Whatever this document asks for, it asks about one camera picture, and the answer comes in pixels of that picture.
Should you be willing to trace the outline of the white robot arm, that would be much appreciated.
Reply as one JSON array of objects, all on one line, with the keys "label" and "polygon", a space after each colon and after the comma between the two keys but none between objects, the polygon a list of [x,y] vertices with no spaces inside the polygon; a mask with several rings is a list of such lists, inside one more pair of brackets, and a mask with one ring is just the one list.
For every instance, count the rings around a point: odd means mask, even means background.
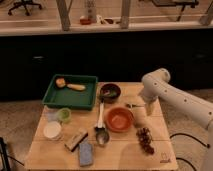
[{"label": "white robot arm", "polygon": [[141,79],[143,88],[139,96],[146,104],[162,98],[209,132],[210,147],[206,150],[200,171],[213,171],[213,103],[171,86],[170,79],[170,73],[165,68],[145,74]]}]

